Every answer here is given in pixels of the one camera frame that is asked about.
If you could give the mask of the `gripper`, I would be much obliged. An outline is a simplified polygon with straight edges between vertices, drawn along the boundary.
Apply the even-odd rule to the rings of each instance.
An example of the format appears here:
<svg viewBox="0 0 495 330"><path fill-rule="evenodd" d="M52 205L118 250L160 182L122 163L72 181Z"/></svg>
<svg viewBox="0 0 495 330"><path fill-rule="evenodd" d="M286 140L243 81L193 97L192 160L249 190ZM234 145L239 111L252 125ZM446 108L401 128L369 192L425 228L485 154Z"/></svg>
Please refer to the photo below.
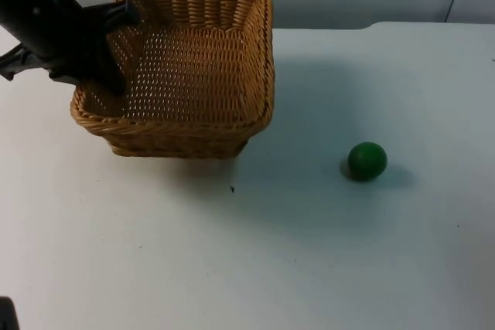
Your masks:
<svg viewBox="0 0 495 330"><path fill-rule="evenodd" d="M57 64L48 69L51 80L78 85L95 80L120 96L126 82L111 54L107 34L140 23L137 8L129 0L82 6L77 0L57 0L57 18L62 22L55 36L63 43Z"/></svg>

